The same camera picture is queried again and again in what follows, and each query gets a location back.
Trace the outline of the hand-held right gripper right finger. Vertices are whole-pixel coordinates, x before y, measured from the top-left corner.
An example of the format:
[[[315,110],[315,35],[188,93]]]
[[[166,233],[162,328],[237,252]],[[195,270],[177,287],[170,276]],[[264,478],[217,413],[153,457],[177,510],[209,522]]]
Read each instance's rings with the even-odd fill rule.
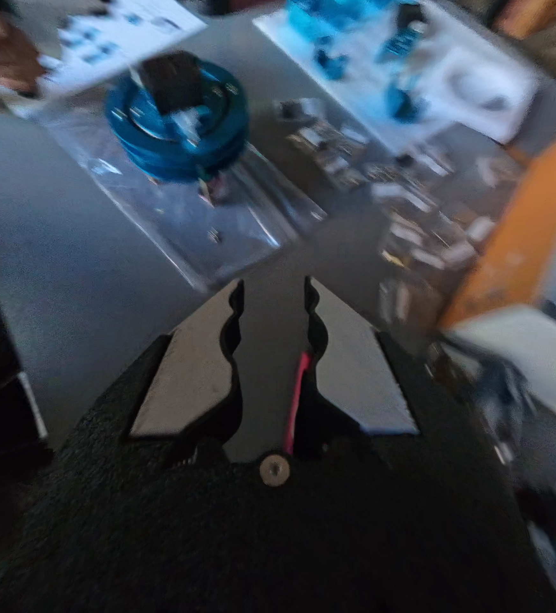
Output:
[[[309,365],[302,375],[302,455],[363,450],[420,427],[379,331],[314,277],[304,282]]]

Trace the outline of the black servo motor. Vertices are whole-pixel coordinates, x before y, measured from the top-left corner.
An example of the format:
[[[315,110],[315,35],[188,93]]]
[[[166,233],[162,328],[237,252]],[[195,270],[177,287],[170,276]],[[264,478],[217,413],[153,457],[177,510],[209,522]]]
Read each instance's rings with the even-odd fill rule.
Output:
[[[411,27],[412,23],[427,24],[427,18],[418,1],[401,1],[398,3],[396,27],[398,31]]]

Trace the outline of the black servo with printed label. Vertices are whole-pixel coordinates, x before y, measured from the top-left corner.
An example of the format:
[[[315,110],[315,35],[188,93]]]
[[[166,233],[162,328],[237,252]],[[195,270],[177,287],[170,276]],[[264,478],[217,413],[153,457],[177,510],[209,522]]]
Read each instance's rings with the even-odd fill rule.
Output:
[[[187,51],[146,59],[137,73],[162,117],[204,103],[200,61]]]

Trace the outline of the printed instruction sheet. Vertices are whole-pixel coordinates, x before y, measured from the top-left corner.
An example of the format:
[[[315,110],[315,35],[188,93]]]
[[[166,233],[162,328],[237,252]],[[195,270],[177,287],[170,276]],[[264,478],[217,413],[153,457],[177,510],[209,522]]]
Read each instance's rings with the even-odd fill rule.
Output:
[[[75,16],[57,30],[60,59],[42,56],[40,96],[92,88],[146,59],[176,48],[207,27],[177,1],[112,1],[104,17]]]

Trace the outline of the large blue servo bracket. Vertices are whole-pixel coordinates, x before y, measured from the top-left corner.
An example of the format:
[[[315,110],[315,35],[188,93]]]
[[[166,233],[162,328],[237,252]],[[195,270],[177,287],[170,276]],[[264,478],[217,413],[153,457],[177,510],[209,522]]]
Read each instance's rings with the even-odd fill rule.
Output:
[[[334,25],[340,31],[346,31],[374,19],[381,11],[389,8],[392,1],[336,1]]]
[[[323,1],[287,1],[289,26],[308,42],[336,36],[337,30],[325,17]]]

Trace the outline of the grey desk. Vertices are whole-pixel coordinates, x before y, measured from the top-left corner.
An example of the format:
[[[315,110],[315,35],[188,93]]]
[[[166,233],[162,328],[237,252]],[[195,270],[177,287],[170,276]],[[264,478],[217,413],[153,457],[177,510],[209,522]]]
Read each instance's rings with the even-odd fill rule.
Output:
[[[323,95],[253,25],[274,10],[210,20],[187,50],[233,72],[252,104],[252,142],[328,213],[298,241],[243,272],[242,339],[235,361],[243,420],[226,444],[250,462],[281,446],[307,342],[304,281],[319,280],[373,325],[388,264],[387,219],[358,190],[334,191],[285,142],[274,99]],[[97,398],[205,296],[101,192],[41,127],[0,112],[0,306],[48,430],[61,448]]]

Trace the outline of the blue folded sheet bracket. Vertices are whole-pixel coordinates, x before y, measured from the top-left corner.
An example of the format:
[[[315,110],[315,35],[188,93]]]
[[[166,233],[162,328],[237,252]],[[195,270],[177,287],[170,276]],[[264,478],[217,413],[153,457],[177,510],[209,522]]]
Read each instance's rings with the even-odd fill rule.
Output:
[[[327,80],[339,81],[344,78],[350,57],[348,55],[330,54],[325,47],[317,47],[313,59]]]

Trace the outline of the orange cardboard box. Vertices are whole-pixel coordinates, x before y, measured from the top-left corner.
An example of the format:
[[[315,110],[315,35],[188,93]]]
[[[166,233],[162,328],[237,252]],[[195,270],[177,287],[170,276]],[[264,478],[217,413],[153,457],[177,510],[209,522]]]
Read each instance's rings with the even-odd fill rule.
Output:
[[[538,305],[556,256],[556,141],[528,163],[485,251],[439,318],[505,356],[540,398],[556,394],[556,321]]]

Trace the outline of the teal perforated bracket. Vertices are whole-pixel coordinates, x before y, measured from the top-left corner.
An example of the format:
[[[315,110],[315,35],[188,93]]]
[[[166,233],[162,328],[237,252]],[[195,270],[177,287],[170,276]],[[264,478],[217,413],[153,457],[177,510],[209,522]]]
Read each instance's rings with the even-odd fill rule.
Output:
[[[425,36],[427,23],[419,20],[410,22],[407,26],[398,27],[377,53],[376,63],[387,63],[396,59],[405,59],[415,49]]]

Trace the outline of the white foam sheet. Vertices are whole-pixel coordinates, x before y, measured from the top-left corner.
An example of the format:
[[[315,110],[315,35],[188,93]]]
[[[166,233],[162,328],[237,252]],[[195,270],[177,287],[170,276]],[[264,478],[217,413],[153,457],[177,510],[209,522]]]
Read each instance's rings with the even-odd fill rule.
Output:
[[[428,34],[413,54],[410,74],[417,77],[413,94],[429,106],[425,117],[412,125],[389,118],[385,96],[396,66],[375,61],[394,32],[396,7],[332,37],[330,54],[350,57],[339,81],[324,77],[313,59],[313,43],[289,26],[285,8],[257,17],[253,24],[392,153],[453,125],[498,143],[511,141],[540,88],[536,70],[466,25],[446,4],[420,3]]]

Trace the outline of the blue eared U bracket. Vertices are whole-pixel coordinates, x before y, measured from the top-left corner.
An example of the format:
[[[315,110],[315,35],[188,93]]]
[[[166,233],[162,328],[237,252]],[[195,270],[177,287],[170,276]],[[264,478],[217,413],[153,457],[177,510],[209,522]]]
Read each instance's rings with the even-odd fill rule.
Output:
[[[389,82],[385,102],[389,118],[405,125],[420,122],[429,106],[425,98],[413,95],[410,90],[402,88],[396,80]]]

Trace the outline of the clear plastic bag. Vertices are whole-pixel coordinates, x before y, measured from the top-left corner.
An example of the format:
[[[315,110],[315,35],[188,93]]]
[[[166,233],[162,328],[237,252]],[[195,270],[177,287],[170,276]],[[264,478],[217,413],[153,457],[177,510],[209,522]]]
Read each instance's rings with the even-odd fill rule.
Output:
[[[44,109],[36,121],[199,290],[235,278],[327,218],[250,143],[223,174],[226,192],[212,207],[197,183],[151,183],[118,144],[98,104]],[[210,228],[221,233],[221,243],[209,240]]]

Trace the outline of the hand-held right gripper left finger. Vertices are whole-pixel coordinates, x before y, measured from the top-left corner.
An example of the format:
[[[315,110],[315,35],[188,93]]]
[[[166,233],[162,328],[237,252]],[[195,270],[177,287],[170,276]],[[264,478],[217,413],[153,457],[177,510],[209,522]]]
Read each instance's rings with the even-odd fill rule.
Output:
[[[243,397],[234,353],[244,282],[234,280],[171,333],[129,429],[136,441],[170,441],[167,462],[196,462],[206,443],[223,454],[239,429]]]

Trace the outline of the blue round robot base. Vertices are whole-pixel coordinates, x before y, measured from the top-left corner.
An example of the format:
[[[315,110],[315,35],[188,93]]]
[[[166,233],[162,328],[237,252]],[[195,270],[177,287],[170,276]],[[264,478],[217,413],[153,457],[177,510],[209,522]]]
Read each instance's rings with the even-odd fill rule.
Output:
[[[198,183],[211,202],[213,183],[233,166],[249,140],[249,104],[236,77],[199,58],[204,103],[160,116],[138,78],[138,65],[104,99],[111,132],[129,160],[159,183]]]

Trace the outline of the pile of small screw bags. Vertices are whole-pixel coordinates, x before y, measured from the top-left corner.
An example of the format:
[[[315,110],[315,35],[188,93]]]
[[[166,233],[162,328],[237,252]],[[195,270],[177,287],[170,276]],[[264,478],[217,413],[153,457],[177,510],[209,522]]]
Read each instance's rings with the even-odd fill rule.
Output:
[[[274,120],[270,158],[327,217],[254,273],[261,314],[286,324],[312,308],[313,280],[381,330],[429,336],[477,262],[512,195],[518,167],[463,125],[393,156],[354,119],[316,130]]]

